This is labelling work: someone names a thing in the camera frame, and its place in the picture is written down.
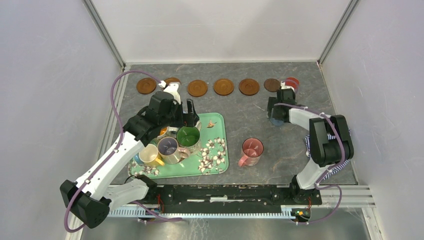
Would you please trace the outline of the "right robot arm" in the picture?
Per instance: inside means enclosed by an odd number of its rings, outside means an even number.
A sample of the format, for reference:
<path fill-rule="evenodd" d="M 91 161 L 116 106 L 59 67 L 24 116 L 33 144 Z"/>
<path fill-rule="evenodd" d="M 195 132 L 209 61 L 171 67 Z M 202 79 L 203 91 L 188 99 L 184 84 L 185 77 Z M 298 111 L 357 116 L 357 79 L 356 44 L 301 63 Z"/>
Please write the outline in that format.
<path fill-rule="evenodd" d="M 302 204 L 326 177 L 346 166 L 354 156 L 351 131 L 344 115 L 329 115 L 297 104 L 295 91 L 279 89 L 267 101 L 267 117 L 274 125 L 297 125 L 308 131 L 309 161 L 290 183 L 289 199 Z"/>

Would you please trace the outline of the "blue round coaster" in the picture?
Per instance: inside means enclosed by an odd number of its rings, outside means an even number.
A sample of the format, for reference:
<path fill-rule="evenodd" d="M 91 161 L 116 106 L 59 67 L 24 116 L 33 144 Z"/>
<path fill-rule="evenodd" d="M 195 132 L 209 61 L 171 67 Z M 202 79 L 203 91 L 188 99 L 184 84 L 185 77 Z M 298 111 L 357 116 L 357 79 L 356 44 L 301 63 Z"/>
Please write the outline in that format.
<path fill-rule="evenodd" d="M 281 120 L 281 119 L 276 119 L 276 118 L 274 118 L 274 117 L 271 117 L 271 118 L 269 118 L 269 121 L 274 125 L 274 126 L 277 126 L 277 127 L 280 127 L 280 126 L 282 126 L 285 122 L 284 122 L 284 120 Z"/>

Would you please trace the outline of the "red round coaster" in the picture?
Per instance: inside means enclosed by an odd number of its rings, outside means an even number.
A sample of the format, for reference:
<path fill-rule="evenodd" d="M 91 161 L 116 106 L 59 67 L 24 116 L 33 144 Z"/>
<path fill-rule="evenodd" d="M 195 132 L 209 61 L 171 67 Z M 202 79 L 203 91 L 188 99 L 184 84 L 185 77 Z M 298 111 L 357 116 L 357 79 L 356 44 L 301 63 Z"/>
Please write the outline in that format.
<path fill-rule="evenodd" d="M 288 77 L 288 78 L 284 81 L 284 85 L 285 85 L 286 87 L 293 88 L 293 91 L 294 91 L 295 93 L 297 93 L 297 92 L 298 92 L 298 90 L 299 90 L 300 82 L 299 82 L 299 80 L 298 80 L 297 78 L 295 78 L 295 77 Z"/>

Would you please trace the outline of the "blue striped cloth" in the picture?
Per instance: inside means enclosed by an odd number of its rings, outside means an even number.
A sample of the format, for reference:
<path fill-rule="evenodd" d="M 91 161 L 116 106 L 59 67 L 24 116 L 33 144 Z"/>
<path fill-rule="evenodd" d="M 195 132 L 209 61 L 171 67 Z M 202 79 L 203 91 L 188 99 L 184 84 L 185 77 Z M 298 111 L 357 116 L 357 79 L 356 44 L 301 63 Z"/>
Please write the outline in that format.
<path fill-rule="evenodd" d="M 336 138 L 336 136 L 335 135 L 332 135 L 332 134 L 330 134 L 330 133 L 328 133 L 327 134 L 327 137 L 328 137 L 328 140 L 331 142 L 331 141 L 335 141 L 337 138 Z M 308 157 L 308 159 L 309 160 L 311 160 L 312 159 L 312 156 L 311 156 L 311 153 L 310 153 L 310 151 L 311 151 L 311 143 L 310 143 L 310 135 L 308 134 L 308 135 L 306 135 L 304 138 L 303 138 L 303 141 L 304 141 L 304 144 L 305 144 L 305 146 L 306 146 L 306 152 L 305 152 L 305 155 Z M 340 164 L 339 166 L 336 166 L 336 167 L 334 167 L 334 168 L 332 168 L 331 170 L 329 170 L 327 173 L 326 173 L 326 175 L 323 177 L 323 179 L 322 180 L 327 180 L 327 179 L 329 179 L 332 175 L 335 175 L 336 173 L 338 173 L 339 171 L 341 171 L 343 168 L 345 168 L 349 163 L 350 163 L 350 159 L 346 159 L 342 164 Z"/>

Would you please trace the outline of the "green interior floral mug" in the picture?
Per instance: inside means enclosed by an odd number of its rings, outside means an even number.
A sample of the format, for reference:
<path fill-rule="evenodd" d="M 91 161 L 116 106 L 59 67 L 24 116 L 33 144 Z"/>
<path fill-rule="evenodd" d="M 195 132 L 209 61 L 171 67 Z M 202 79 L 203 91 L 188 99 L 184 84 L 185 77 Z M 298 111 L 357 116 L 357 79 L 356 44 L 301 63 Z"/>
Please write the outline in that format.
<path fill-rule="evenodd" d="M 188 149 L 191 156 L 198 154 L 201 150 L 201 128 L 202 123 L 199 121 L 193 127 L 184 126 L 177 131 L 178 144 Z"/>

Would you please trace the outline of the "pink mug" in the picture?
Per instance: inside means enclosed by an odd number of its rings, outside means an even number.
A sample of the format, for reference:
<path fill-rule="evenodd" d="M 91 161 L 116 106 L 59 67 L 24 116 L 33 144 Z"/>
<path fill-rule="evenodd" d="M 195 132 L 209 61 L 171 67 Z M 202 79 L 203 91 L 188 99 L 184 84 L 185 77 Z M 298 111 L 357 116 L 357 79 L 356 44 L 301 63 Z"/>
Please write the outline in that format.
<path fill-rule="evenodd" d="M 254 137 L 246 139 L 242 144 L 241 157 L 238 161 L 239 167 L 255 166 L 264 152 L 263 143 Z"/>

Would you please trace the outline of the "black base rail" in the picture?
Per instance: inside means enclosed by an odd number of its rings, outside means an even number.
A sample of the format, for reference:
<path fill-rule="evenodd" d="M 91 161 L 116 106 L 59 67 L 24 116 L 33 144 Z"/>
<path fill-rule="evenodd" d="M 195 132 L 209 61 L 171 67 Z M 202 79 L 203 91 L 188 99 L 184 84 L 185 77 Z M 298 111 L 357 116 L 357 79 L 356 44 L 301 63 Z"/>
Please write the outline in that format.
<path fill-rule="evenodd" d="M 140 203 L 159 204 L 165 214 L 265 214 L 279 213 L 283 206 L 301 208 L 323 201 L 319 190 L 288 185 L 165 184 L 150 189 Z"/>

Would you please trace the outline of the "orange interior mug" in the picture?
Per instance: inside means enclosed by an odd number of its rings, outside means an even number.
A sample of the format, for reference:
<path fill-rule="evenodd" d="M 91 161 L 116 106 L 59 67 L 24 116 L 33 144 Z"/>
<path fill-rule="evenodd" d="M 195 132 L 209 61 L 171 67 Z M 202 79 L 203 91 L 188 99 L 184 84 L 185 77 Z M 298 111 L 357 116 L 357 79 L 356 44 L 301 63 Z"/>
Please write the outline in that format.
<path fill-rule="evenodd" d="M 164 127 L 160 130 L 160 133 L 158 135 L 159 138 L 167 137 L 168 136 L 168 127 Z"/>

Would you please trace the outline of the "ridged wooden coaster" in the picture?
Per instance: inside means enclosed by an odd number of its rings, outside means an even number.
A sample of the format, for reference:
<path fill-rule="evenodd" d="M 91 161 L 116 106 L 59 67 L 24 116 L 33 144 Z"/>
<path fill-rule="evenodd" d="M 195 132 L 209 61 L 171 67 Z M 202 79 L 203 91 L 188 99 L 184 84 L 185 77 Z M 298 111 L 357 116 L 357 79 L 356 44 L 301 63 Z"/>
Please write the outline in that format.
<path fill-rule="evenodd" d="M 243 95 L 253 96 L 259 92 L 260 85 L 252 78 L 245 78 L 239 83 L 238 88 Z"/>
<path fill-rule="evenodd" d="M 169 77 L 169 78 L 166 78 L 164 81 L 167 85 L 171 83 L 181 83 L 181 81 L 176 77 Z"/>
<path fill-rule="evenodd" d="M 157 81 L 151 77 L 140 79 L 136 84 L 136 90 L 142 95 L 148 95 L 157 88 Z"/>
<path fill-rule="evenodd" d="M 220 78 L 215 81 L 213 89 L 216 94 L 227 96 L 234 91 L 234 83 L 227 78 Z"/>
<path fill-rule="evenodd" d="M 196 79 L 188 84 L 187 91 L 192 97 L 202 97 L 207 93 L 208 85 L 205 81 Z"/>

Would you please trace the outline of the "cream yellow-handled mug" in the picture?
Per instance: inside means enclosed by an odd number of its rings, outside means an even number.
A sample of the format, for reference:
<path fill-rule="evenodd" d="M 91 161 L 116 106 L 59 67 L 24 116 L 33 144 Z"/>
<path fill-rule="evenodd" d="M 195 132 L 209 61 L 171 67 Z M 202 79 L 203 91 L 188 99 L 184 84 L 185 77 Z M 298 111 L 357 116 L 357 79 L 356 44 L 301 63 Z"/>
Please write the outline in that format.
<path fill-rule="evenodd" d="M 164 166 L 165 162 L 162 160 L 162 156 L 156 145 L 148 144 L 137 154 L 140 162 L 149 167 Z"/>

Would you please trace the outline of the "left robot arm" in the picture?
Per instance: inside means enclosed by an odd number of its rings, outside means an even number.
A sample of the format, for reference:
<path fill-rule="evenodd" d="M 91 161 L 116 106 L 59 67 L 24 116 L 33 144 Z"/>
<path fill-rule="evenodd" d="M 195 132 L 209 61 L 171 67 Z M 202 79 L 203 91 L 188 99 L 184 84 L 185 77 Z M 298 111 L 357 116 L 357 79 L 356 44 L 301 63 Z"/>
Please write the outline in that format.
<path fill-rule="evenodd" d="M 157 198 L 154 183 L 147 177 L 110 187 L 112 180 L 132 157 L 144 150 L 165 127 L 194 127 L 200 120 L 193 100 L 186 100 L 187 112 L 176 93 L 156 92 L 136 115 L 126 124 L 119 122 L 119 137 L 104 155 L 75 181 L 65 180 L 60 193 L 66 206 L 64 226 L 69 233 L 82 229 L 69 227 L 69 215 L 82 221 L 82 226 L 93 229 L 113 211 L 125 204 L 153 203 Z"/>

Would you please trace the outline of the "blue orange-interior mug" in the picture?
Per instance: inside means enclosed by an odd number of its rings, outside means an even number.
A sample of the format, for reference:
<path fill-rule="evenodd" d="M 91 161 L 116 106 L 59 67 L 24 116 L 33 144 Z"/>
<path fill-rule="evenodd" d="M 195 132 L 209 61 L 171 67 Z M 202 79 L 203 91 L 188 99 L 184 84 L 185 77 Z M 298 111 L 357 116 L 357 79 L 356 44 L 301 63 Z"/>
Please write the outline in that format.
<path fill-rule="evenodd" d="M 142 166 L 144 164 L 142 159 L 139 156 L 139 152 L 133 157 L 133 160 L 134 160 L 135 163 L 137 163 L 140 166 Z"/>

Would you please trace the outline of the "green floral tray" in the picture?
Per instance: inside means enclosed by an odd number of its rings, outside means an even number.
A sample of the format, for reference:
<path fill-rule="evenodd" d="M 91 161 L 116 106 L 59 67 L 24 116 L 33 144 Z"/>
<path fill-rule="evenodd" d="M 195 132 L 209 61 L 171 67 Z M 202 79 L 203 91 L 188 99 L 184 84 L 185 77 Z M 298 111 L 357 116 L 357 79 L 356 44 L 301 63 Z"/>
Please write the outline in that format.
<path fill-rule="evenodd" d="M 199 121 L 201 149 L 196 155 L 190 156 L 177 164 L 150 167 L 138 165 L 134 159 L 128 163 L 128 175 L 146 175 L 151 179 L 191 177 L 200 175 L 220 174 L 229 166 L 225 122 L 217 112 L 200 113 Z"/>

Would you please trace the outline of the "dark wooden coaster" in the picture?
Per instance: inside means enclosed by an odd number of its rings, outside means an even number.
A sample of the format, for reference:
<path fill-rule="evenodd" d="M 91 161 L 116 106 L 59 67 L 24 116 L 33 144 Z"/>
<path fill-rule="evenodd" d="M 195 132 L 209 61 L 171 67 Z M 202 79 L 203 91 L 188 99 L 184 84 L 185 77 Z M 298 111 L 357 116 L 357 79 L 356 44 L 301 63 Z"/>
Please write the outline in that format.
<path fill-rule="evenodd" d="M 281 87 L 281 82 L 275 78 L 268 78 L 264 81 L 263 86 L 269 92 L 277 92 Z"/>

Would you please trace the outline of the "purple interior mug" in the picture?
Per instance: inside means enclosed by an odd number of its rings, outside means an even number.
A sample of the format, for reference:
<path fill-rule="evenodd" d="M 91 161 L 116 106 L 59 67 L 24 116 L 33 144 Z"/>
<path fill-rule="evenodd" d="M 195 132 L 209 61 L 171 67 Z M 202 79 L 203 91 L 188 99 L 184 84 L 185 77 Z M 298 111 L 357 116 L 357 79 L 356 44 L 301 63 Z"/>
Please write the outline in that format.
<path fill-rule="evenodd" d="M 191 154 L 187 148 L 180 147 L 178 141 L 170 136 L 162 138 L 157 148 L 164 162 L 169 165 L 178 164 Z"/>

